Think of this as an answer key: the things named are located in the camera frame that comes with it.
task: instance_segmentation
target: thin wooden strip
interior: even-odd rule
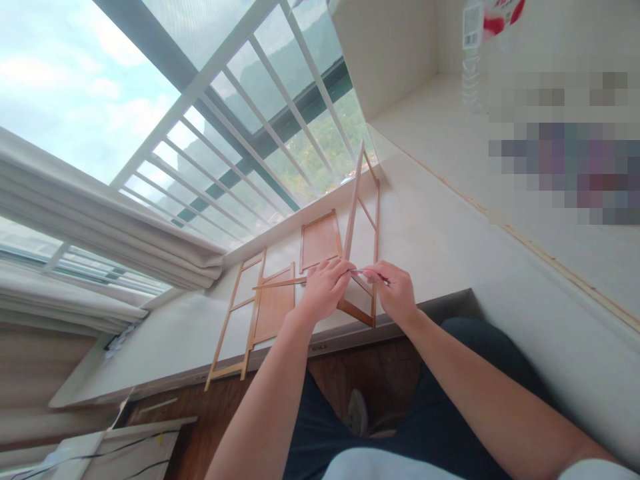
[[[365,213],[367,214],[367,218],[369,219],[369,221],[371,222],[371,226],[375,230],[375,222],[371,218],[371,216],[369,214],[369,210],[367,210],[367,207],[365,206],[365,203],[362,201],[362,198],[360,198],[360,195],[358,195],[358,202],[360,202],[360,205],[362,206],[362,210],[364,210]]]
[[[373,181],[378,183],[378,178],[376,178],[375,173],[373,172],[373,167],[371,166],[371,162],[369,161],[369,156],[367,155],[367,151],[365,150],[365,160],[367,160],[367,165],[369,166],[369,171],[371,172],[371,176],[373,176]]]
[[[260,273],[258,274],[258,285],[263,283],[263,274],[265,272],[265,263],[267,262],[267,249],[262,250],[262,265],[260,265]],[[253,349],[253,339],[255,338],[255,326],[258,320],[258,310],[260,308],[260,298],[262,290],[258,290],[255,294],[253,302],[253,312],[251,314],[251,324],[249,326],[249,334],[247,335],[247,347],[245,348],[245,358],[242,361],[242,373],[240,380],[244,380],[247,376],[247,368],[249,366],[249,352]]]
[[[240,370],[242,370],[242,362],[214,371],[211,375],[211,380],[224,377],[225,375],[228,375],[230,373],[239,372]]]
[[[365,325],[368,325],[371,328],[373,328],[374,326],[373,319],[370,316],[368,316],[366,313],[364,313],[362,310],[360,310],[358,307],[356,307],[354,304],[352,304],[350,301],[342,298],[338,302],[337,308],[338,310],[342,310],[347,315],[350,315],[356,320],[360,320]]]
[[[375,182],[378,190],[375,206],[375,234],[373,236],[373,262],[378,262],[378,232],[380,232],[380,180]],[[373,328],[375,328],[376,308],[377,308],[378,287],[373,284],[373,295],[371,296],[371,318],[373,319]]]
[[[254,290],[262,290],[265,288],[274,288],[274,287],[284,287],[285,285],[295,285],[296,283],[305,283],[307,281],[306,277],[300,277],[293,280],[283,280],[282,282],[268,283],[266,285],[258,285],[254,287]]]
[[[235,301],[235,293],[238,290],[238,284],[240,284],[240,276],[242,275],[242,268],[245,266],[244,260],[240,264],[240,270],[238,270],[238,276],[235,279],[235,285],[233,286],[233,293],[231,294],[231,301],[229,302],[229,308],[227,310],[227,314],[225,316],[225,322],[222,324],[222,332],[220,332],[220,338],[218,339],[218,345],[215,348],[215,354],[213,356],[213,361],[211,362],[211,368],[209,369],[209,374],[207,376],[207,381],[205,382],[205,391],[209,389],[209,384],[211,383],[211,376],[213,375],[213,371],[215,370],[215,364],[218,362],[218,357],[220,356],[220,349],[222,348],[222,342],[225,338],[225,332],[227,331],[227,324],[229,323],[229,316],[231,315],[231,310],[233,307],[233,302]]]
[[[370,286],[368,286],[366,284],[366,282],[364,280],[362,280],[362,278],[360,277],[352,277],[355,282],[360,285],[362,287],[362,290],[364,290],[365,292],[367,292],[370,296],[373,296],[373,290]]]
[[[262,262],[262,258],[259,258],[259,259],[256,259],[256,260],[252,261],[250,264],[248,264],[246,267],[244,267],[244,268],[242,269],[242,271],[244,271],[244,270],[248,270],[248,269],[250,269],[252,266],[254,266],[256,263],[260,263],[260,262]]]
[[[351,210],[349,211],[349,222],[347,223],[347,236],[345,238],[345,248],[343,250],[344,260],[349,260],[351,256],[351,242],[353,242],[353,225],[355,223],[355,208],[357,207],[358,188],[360,187],[360,173],[362,170],[362,157],[365,151],[365,141],[360,142],[360,154],[355,167],[355,181],[353,183],[353,195],[351,197]]]
[[[240,302],[240,303],[238,303],[237,305],[234,305],[234,306],[231,308],[231,311],[238,310],[238,308],[240,308],[240,307],[244,307],[246,304],[251,303],[251,302],[252,302],[252,301],[254,301],[254,300],[255,300],[255,297],[251,297],[251,298],[249,298],[249,299],[246,299],[246,300],[244,300],[243,302]]]

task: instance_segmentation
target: curtain fold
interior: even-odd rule
[[[0,262],[0,321],[11,322],[14,312],[42,323],[42,328],[54,319],[113,334],[147,314],[106,295]]]
[[[210,287],[226,251],[0,129],[0,215],[181,289]]]

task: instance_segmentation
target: metal bar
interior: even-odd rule
[[[58,261],[64,256],[64,254],[69,250],[71,244],[69,242],[64,242],[62,245],[58,247],[58,250],[54,252],[49,261],[42,267],[41,272],[46,273],[52,271],[55,266],[58,264]]]
[[[162,117],[162,120],[158,122],[149,136],[142,142],[124,168],[115,176],[110,186],[119,189],[127,182],[133,172],[138,170],[149,152],[152,152],[154,148],[158,146],[162,138],[176,124],[178,118],[184,115],[195,100],[202,95],[202,92],[210,84],[211,79],[220,72],[221,66],[226,65],[230,58],[240,50],[240,47],[242,47],[247,39],[247,32],[252,34],[268,14],[271,13],[276,3],[277,0],[260,0],[251,4],[229,36],[224,39],[220,47],[218,47],[218,50],[215,51],[205,66],[202,67],[202,70],[198,72],[193,81],[184,92],[182,92],[178,100],[175,101],[165,116]]]
[[[92,278],[95,280],[99,280],[100,282],[106,282],[106,283],[112,283],[114,285],[119,285],[121,287],[126,287],[126,288],[130,288],[133,290],[138,290],[138,291],[144,291],[146,293],[150,293],[150,294],[154,294],[154,295],[158,295],[162,292],[164,292],[164,290],[160,290],[159,288],[153,288],[150,287],[148,285],[142,285],[142,284],[136,284],[136,283],[129,283],[125,279],[125,280],[121,280],[121,279],[117,279],[117,280],[110,280],[110,279],[106,279],[104,277],[101,277],[100,275],[94,275],[92,273],[86,273],[86,272],[82,272],[82,271],[77,271],[77,270],[71,270],[79,275],[82,275],[84,277],[88,277],[88,278]],[[62,273],[63,275],[68,275],[67,272],[64,271],[60,271],[58,270],[57,273]]]
[[[196,169],[198,169],[198,171],[200,171],[204,176],[206,176],[209,180],[211,180],[212,182],[214,182],[216,185],[218,185],[218,187],[222,188],[222,190],[224,190],[226,193],[229,194],[229,196],[231,196],[231,198],[233,198],[234,200],[236,200],[236,202],[238,202],[240,205],[242,205],[244,208],[246,208],[247,210],[249,210],[253,215],[256,216],[256,218],[258,218],[259,220],[262,220],[264,223],[266,223],[267,225],[269,224],[268,220],[266,220],[265,218],[262,217],[262,215],[260,215],[258,212],[256,212],[254,209],[252,209],[250,206],[248,206],[240,197],[238,197],[234,192],[232,192],[230,189],[227,188],[226,185],[224,185],[222,182],[220,182],[220,180],[218,180],[217,178],[215,178],[212,174],[210,174],[202,165],[200,165],[198,162],[196,162],[192,156],[190,156],[188,153],[186,153],[184,150],[182,150],[182,148],[178,147],[174,142],[172,142],[170,140],[170,138],[165,137],[164,138],[165,143],[170,146],[172,149],[174,149],[178,154],[180,154],[186,161],[188,161],[190,164],[192,164],[192,166]]]
[[[325,83],[322,81],[322,76],[320,76],[320,72],[318,72],[318,68],[315,62],[313,61],[313,56],[309,51],[309,47],[307,46],[305,37],[302,34],[302,30],[300,30],[300,26],[298,25],[298,21],[296,20],[291,7],[289,6],[289,2],[287,0],[280,0],[280,6],[282,7],[282,12],[284,12],[287,22],[289,22],[289,26],[291,28],[291,31],[293,32],[293,36],[298,42],[298,46],[300,46],[300,50],[302,50],[302,55],[307,61],[307,65],[309,66],[309,70],[311,70],[311,74],[313,76],[313,79],[315,80],[315,84],[318,87],[318,90],[320,91],[320,95],[325,101],[325,105],[327,106],[327,109],[329,110],[329,113],[331,114],[331,117],[335,122],[336,128],[338,128],[340,136],[342,137],[342,141],[345,143],[347,151],[349,152],[349,155],[351,156],[351,158],[353,159],[353,163],[355,164],[357,160],[355,158],[355,152],[353,151],[353,148],[351,148],[351,143],[349,142],[347,133],[345,132],[345,129],[342,126],[342,122],[340,122],[340,118],[335,111],[333,102],[331,101],[331,97],[329,96],[329,92],[325,86]]]
[[[148,203],[149,205],[152,205],[153,208],[157,209],[158,211],[164,213],[165,215],[170,216],[171,218],[173,218],[174,220],[176,220],[176,222],[179,222],[182,226],[184,227],[188,227],[192,230],[195,230],[196,232],[198,232],[200,235],[204,235],[206,238],[208,238],[209,236],[204,233],[201,230],[198,230],[198,228],[194,227],[193,225],[190,225],[189,222],[182,220],[181,218],[176,217],[174,214],[172,214],[170,211],[165,210],[164,208],[162,208],[160,205],[158,205],[156,202],[152,202],[151,200],[149,200],[148,198],[140,195],[138,192],[136,192],[135,190],[131,190],[129,187],[127,187],[126,185],[124,187],[121,188],[121,190],[124,190],[125,192],[127,192],[130,195],[133,195],[136,198],[139,198],[140,200]]]
[[[234,74],[232,74],[232,72],[229,70],[228,67],[224,67],[222,69],[222,72],[227,76],[227,78],[229,79],[231,84],[234,86],[234,88],[238,91],[240,96],[244,98],[245,102],[247,102],[247,105],[253,111],[255,116],[258,117],[258,120],[260,120],[260,123],[262,123],[262,126],[269,133],[273,141],[276,142],[278,147],[280,147],[280,150],[282,150],[282,152],[289,159],[289,161],[295,167],[295,169],[298,170],[298,173],[300,174],[300,176],[302,176],[302,178],[304,178],[304,180],[309,184],[309,186],[311,187],[311,190],[313,190],[316,196],[321,197],[322,195],[318,191],[318,188],[311,182],[311,180],[309,180],[307,174],[304,172],[304,170],[302,170],[302,167],[300,167],[300,164],[298,164],[298,162],[296,162],[296,160],[293,158],[293,155],[291,154],[291,152],[288,150],[288,148],[285,146],[282,140],[280,140],[280,136],[278,136],[278,134],[269,124],[265,116],[262,115],[262,112],[260,112],[260,110],[258,109],[256,104],[253,102],[251,97],[247,94],[246,90],[242,87],[242,85],[240,85],[240,82],[238,82]]]
[[[155,188],[156,190],[158,190],[160,193],[163,193],[164,195],[166,195],[168,198],[170,198],[171,200],[173,200],[174,202],[176,202],[178,205],[181,205],[182,207],[186,208],[187,210],[189,210],[190,212],[193,212],[196,216],[202,218],[203,220],[209,222],[210,224],[212,224],[214,227],[216,227],[218,230],[221,230],[222,232],[224,232],[226,235],[229,235],[232,238],[235,238],[236,240],[238,240],[241,243],[244,243],[240,238],[236,237],[234,234],[232,234],[231,232],[225,230],[224,228],[222,228],[220,225],[218,225],[216,222],[214,222],[213,220],[211,220],[210,218],[204,216],[202,214],[202,212],[199,212],[198,210],[196,210],[195,208],[193,208],[192,206],[186,204],[186,202],[183,202],[182,200],[180,200],[178,197],[176,197],[175,195],[173,195],[172,193],[168,192],[168,190],[162,188],[160,185],[158,185],[156,182],[154,182],[153,180],[151,180],[150,178],[145,177],[144,175],[142,175],[142,173],[134,173],[134,176],[138,177],[140,180],[150,184],[153,188]]]
[[[318,145],[318,142],[316,142],[314,136],[311,134],[311,131],[309,130],[309,127],[307,126],[304,118],[302,118],[302,115],[300,114],[298,107],[295,106],[295,103],[293,102],[293,100],[291,99],[291,96],[287,92],[287,89],[282,83],[282,80],[280,80],[280,77],[278,77],[278,74],[275,72],[273,65],[271,64],[269,58],[267,57],[267,54],[265,53],[264,50],[262,50],[262,47],[260,46],[260,43],[258,42],[258,40],[256,40],[254,34],[251,34],[249,36],[249,42],[253,47],[253,49],[255,50],[255,52],[258,54],[258,58],[260,58],[260,61],[265,66],[267,72],[269,73],[269,76],[275,83],[275,86],[278,88],[278,90],[280,90],[280,94],[282,94],[283,98],[285,99],[285,102],[287,102],[287,105],[289,106],[289,110],[291,110],[291,113],[297,120],[298,124],[300,124],[300,128],[302,128],[307,138],[309,139],[309,142],[311,142],[313,148],[315,148],[316,152],[318,153],[318,156],[320,157],[320,160],[322,160],[322,163],[325,164],[325,167],[333,177],[333,180],[336,182],[336,184],[340,185],[341,180],[338,178],[336,173],[331,168],[329,162],[327,161],[327,158],[325,157],[325,153],[322,151],[322,148],[320,148],[320,145]]]
[[[258,162],[260,166],[262,166],[262,168],[264,168],[264,170],[266,170],[267,173],[273,177],[273,179],[278,183],[278,185],[280,185],[282,190],[284,190],[286,194],[291,198],[295,198],[295,196],[290,192],[290,190],[286,188],[285,184],[282,183],[280,178],[278,178],[278,176],[271,171],[271,169],[266,164],[266,162],[262,160],[262,157],[258,155],[258,152],[256,152],[253,149],[253,147],[249,144],[249,142],[247,142],[247,140],[242,135],[240,135],[240,132],[238,132],[238,130],[236,130],[236,128],[229,122],[229,120],[227,120],[227,118],[222,114],[222,112],[218,109],[218,107],[216,107],[213,104],[213,102],[206,97],[201,97],[200,100],[202,100],[202,102],[207,106],[207,108],[211,110],[212,114],[214,114],[218,118],[218,120],[220,120],[224,124],[224,126],[233,134],[233,136],[242,144],[242,146],[246,148],[246,150],[251,154],[251,156],[255,158],[256,162]]]
[[[190,184],[189,181],[186,178],[184,178],[182,173],[178,172],[178,170],[174,169],[167,162],[162,160],[162,158],[160,158],[158,155],[154,153],[150,154],[150,156],[147,158],[147,161],[155,165],[156,167],[158,167],[160,170],[162,170],[164,173],[166,173],[168,176],[170,176],[174,180],[176,180],[184,188],[186,188],[187,190],[190,190],[192,193],[195,194],[196,197],[200,197],[202,200],[210,204],[210,206],[218,210],[218,212],[222,213],[226,218],[234,222],[240,228],[246,230],[252,235],[255,234],[255,232],[252,229],[248,228],[248,226],[246,226],[244,223],[242,223],[240,220],[238,220],[236,217],[234,217],[232,214],[230,214],[228,211],[222,208],[218,204],[218,202],[216,202],[216,200],[214,200],[214,198],[212,198],[208,193],[205,193],[202,190],[199,190],[195,188],[192,184]]]
[[[240,169],[226,157],[226,155],[218,150],[218,148],[214,146],[214,144],[212,144],[212,142],[210,142],[209,139],[206,138],[200,132],[200,130],[198,130],[189,120],[182,117],[181,121],[189,130],[191,130],[191,132],[193,132],[196,137],[200,139],[202,143],[204,143],[212,152],[214,152],[214,154],[220,157],[220,159],[224,163],[226,163],[229,168],[233,170],[236,175],[238,175],[238,177],[247,182],[248,186],[250,186],[258,195],[260,195],[268,204],[270,204],[270,206],[272,206],[276,210],[276,212],[280,213],[280,215],[282,215],[283,217],[287,216],[287,214],[280,207],[278,207],[274,202],[270,200],[270,198],[266,194],[264,194],[258,187],[256,187],[255,184],[251,180],[249,180],[249,178],[244,173],[242,173]]]

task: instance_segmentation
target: person's right hand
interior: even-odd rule
[[[367,282],[376,284],[382,308],[400,328],[404,329],[408,322],[416,318],[418,312],[411,276],[384,260],[362,270],[362,275],[367,278]]]

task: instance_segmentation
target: person's left hand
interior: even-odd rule
[[[348,270],[354,268],[351,262],[340,259],[325,260],[309,268],[305,293],[293,312],[313,324],[330,316],[347,290],[351,278]]]

